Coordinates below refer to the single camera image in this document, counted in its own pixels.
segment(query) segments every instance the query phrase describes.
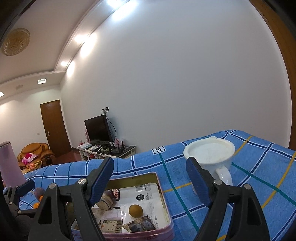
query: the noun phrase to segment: pink pillow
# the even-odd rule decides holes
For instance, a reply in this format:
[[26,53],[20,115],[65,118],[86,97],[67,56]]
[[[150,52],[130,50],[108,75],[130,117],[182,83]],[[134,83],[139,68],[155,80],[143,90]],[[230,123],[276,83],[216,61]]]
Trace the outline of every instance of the pink pillow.
[[31,163],[35,158],[37,157],[36,154],[28,153],[25,155],[25,157],[22,159],[22,163],[27,165],[28,163]]

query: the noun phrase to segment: blue towel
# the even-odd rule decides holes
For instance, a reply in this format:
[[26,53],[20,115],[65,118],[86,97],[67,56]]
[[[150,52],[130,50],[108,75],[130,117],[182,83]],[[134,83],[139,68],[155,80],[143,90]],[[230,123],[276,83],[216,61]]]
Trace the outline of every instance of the blue towel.
[[[233,185],[249,183],[253,187],[263,207],[271,240],[280,240],[296,215],[295,151],[238,130],[221,131],[209,136],[229,140],[235,145],[236,153],[230,169]],[[128,159],[114,160],[112,179],[157,173],[174,222],[174,240],[193,240],[208,211],[192,191],[183,150],[191,142],[209,136],[152,149]],[[44,189],[52,182],[59,186],[69,185],[86,177],[101,162],[95,159],[48,166],[25,177],[33,179],[36,187]],[[32,208],[35,202],[33,193],[28,193],[21,198],[20,208]],[[227,206],[219,241],[224,240],[227,233],[232,208],[230,204]]]

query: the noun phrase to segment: black cord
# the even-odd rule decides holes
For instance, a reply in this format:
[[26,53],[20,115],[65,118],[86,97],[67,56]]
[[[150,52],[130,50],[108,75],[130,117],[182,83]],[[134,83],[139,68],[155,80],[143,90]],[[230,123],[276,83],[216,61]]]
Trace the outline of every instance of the black cord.
[[117,135],[117,132],[116,132],[116,129],[115,129],[115,127],[114,127],[114,125],[112,124],[112,122],[109,120],[109,118],[108,118],[108,116],[107,116],[107,112],[106,112],[106,117],[107,117],[107,120],[111,123],[111,125],[113,126],[113,128],[114,128],[114,130],[115,130],[115,137],[116,137],[116,135]]

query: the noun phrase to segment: mug handle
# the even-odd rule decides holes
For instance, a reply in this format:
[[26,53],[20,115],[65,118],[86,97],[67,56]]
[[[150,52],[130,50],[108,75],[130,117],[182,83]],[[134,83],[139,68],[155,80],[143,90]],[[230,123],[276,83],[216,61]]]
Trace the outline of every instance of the mug handle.
[[217,175],[219,176],[219,179],[221,181],[223,181],[226,185],[232,186],[231,175],[230,175],[228,169],[225,166],[223,166],[221,168],[217,168],[215,170],[215,172],[217,173]]

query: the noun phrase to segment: round ceiling lamp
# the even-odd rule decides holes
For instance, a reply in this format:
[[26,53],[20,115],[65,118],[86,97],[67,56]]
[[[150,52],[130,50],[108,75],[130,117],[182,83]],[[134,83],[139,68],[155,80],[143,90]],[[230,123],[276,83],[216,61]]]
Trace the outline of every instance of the round ceiling lamp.
[[30,33],[25,28],[12,30],[4,40],[2,53],[6,56],[13,56],[22,52],[30,42]]

